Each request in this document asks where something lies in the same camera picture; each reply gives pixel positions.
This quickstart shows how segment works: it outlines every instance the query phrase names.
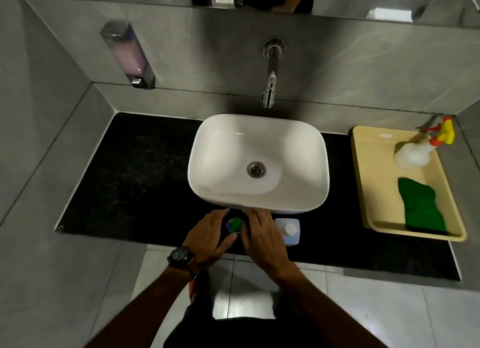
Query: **red shoe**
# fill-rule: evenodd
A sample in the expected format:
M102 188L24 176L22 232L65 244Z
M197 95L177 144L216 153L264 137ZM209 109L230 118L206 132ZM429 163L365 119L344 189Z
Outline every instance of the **red shoe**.
M210 294L210 275L208 271L200 272L195 280L190 281L188 287L191 303L194 301L195 296L199 294Z

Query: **plastic tray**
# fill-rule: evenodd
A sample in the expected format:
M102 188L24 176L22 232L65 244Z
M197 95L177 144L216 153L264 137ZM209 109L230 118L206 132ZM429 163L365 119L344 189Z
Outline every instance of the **plastic tray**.
M353 129L352 150L363 225L382 233L462 242L467 232L437 152L432 151L430 163L423 168L403 170L394 162L395 151L405 142L418 142L427 137L424 133L388 128L356 126ZM435 202L449 236L407 230L399 177L413 179L435 190Z

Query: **sink rim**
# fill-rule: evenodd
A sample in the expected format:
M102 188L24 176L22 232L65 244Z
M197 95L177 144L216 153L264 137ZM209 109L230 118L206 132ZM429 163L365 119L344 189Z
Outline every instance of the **sink rim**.
M324 159L324 164L322 166L324 166L324 173L326 174L326 180L324 181L324 186L323 186L323 189L325 190L325 195L322 199L319 199L318 202L316 202L315 206L312 207L312 206L309 206L307 208L282 208L282 209L275 209L271 206L254 206L254 205L242 205L242 204L229 204L228 201L225 201L225 202L220 202L219 200L214 200L212 198L209 198L209 197L206 197L206 196L203 196L202 194L203 193L199 193L198 192L198 188L196 188L193 184L192 184L192 158L194 156L194 150L195 150L195 145L198 144L199 141L199 138L197 137L199 134L201 134L203 128L207 127L209 123L211 123L212 121L214 120L217 120L218 118L223 118L223 117L233 117L233 118L255 118L255 119L267 119L267 120L272 120L272 121L275 121L275 120L279 120L279 121L287 121L287 122L292 122L292 123L301 123L303 126L305 127L308 127L312 130L314 130L315 133L317 133L319 135L319 139L321 140L321 144L323 145L323 147L320 149L320 152L323 154L323 159ZM219 206L225 206L225 207L230 207L230 208L235 208L235 209L243 209L243 208L265 208L265 209L268 209L270 211L272 211L273 213L277 213L277 214L300 214L300 213L305 213L305 212L309 212L311 210L315 210L316 208L318 208L319 206L321 206L326 200L327 200L327 197L328 197L328 194L330 192L330 170L329 170L329 165L328 165L328 154L327 154L327 145L325 144L325 139L324 137L322 136L322 133L316 129L315 127L313 127L311 124L309 123L306 123L306 122L302 122L302 121L297 121L297 120L291 120L291 119L283 119L283 118L276 118L276 117L262 117L262 116L252 116L252 115L245 115L245 114L231 114L231 113L221 113L221 114L216 114L216 115L213 115L213 116L210 116L208 117L207 119L205 119L202 124L200 125L200 127L198 128L197 130L197 133L195 135L195 139L193 141L193 144L192 144L192 148L191 148L191 152L190 152L190 157L189 157L189 163L188 163L188 172L187 172L187 177L188 177L188 182L189 182L189 186L191 188L191 190L198 196L200 197L201 199L204 199L210 203L213 203L213 204L216 204L216 205L219 205Z

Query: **person's right hand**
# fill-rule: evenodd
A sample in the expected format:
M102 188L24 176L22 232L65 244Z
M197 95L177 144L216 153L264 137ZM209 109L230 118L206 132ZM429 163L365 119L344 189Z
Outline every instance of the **person's right hand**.
M270 211L254 208L243 213L250 221L250 236L245 225L240 236L251 259L273 280L295 267L289 260L282 234Z

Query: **person's right arm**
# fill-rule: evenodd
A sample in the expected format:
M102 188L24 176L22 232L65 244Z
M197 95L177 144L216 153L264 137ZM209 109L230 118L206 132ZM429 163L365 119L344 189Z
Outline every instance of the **person's right arm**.
M285 292L295 308L318 329L331 348L387 348L318 290L289 260L285 242L268 210L244 210L250 221L241 239L245 252Z

